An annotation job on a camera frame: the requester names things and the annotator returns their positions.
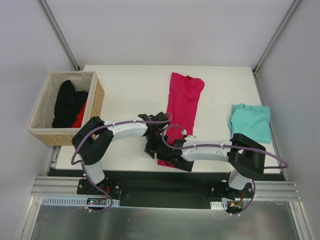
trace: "teal towel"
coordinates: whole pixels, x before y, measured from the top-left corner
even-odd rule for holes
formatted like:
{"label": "teal towel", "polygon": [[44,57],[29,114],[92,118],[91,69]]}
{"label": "teal towel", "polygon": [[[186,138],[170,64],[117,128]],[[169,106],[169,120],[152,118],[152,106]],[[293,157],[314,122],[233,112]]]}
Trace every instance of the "teal towel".
{"label": "teal towel", "polygon": [[269,121],[270,107],[249,106],[241,103],[232,105],[232,115],[228,127],[231,130],[231,137],[239,133],[256,142],[270,144]]}

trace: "basket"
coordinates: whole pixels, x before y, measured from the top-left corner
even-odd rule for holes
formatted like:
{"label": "basket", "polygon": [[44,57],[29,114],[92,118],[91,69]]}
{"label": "basket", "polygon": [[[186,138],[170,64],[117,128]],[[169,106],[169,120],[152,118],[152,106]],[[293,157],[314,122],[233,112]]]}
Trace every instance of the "basket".
{"label": "basket", "polygon": [[35,107],[28,130],[49,146],[72,146],[72,138],[80,128],[53,128],[55,104],[61,84],[70,80],[76,91],[87,91],[88,98],[82,124],[100,116],[105,91],[94,71],[66,71],[50,73]]}

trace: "gray wall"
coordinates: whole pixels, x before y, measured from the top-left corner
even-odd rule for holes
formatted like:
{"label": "gray wall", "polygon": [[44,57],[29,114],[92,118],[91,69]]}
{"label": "gray wall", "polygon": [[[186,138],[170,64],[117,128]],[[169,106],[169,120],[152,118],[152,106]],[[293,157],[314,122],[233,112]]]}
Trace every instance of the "gray wall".
{"label": "gray wall", "polygon": [[320,1],[304,0],[258,72],[286,173],[320,238]]}
{"label": "gray wall", "polygon": [[84,64],[251,66],[292,0],[47,0]]}
{"label": "gray wall", "polygon": [[27,130],[50,71],[72,71],[36,0],[0,1],[0,239],[15,238],[51,148]]}

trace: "ventilation grille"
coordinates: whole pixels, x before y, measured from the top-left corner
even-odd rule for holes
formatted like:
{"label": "ventilation grille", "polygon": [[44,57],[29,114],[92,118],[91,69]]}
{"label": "ventilation grille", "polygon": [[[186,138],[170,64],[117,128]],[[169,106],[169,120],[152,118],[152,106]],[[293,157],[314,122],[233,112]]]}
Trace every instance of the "ventilation grille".
{"label": "ventilation grille", "polygon": [[228,205],[226,201],[211,201],[210,202],[211,210],[227,210]]}
{"label": "ventilation grille", "polygon": [[[88,197],[77,196],[44,196],[42,205],[47,206],[72,206],[72,207],[86,207]],[[101,207],[109,206],[110,199],[102,200]],[[112,207],[120,207],[120,200],[112,200]]]}

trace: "red cloth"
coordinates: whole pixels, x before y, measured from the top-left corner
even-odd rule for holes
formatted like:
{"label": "red cloth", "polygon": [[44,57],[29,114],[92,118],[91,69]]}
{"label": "red cloth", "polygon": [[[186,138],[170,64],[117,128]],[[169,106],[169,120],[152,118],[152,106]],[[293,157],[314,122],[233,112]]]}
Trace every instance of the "red cloth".
{"label": "red cloth", "polygon": [[[200,78],[183,76],[176,72],[171,74],[166,112],[172,114],[170,124],[183,127],[187,135],[193,134],[198,101],[204,87],[205,83]],[[183,135],[178,127],[172,127],[166,132],[166,136],[169,137],[168,143],[172,144]],[[158,165],[167,166],[163,160],[158,160]]]}
{"label": "red cloth", "polygon": [[72,128],[81,128],[82,120],[84,119],[87,100],[85,100],[79,114],[76,116],[76,120],[72,125]]}

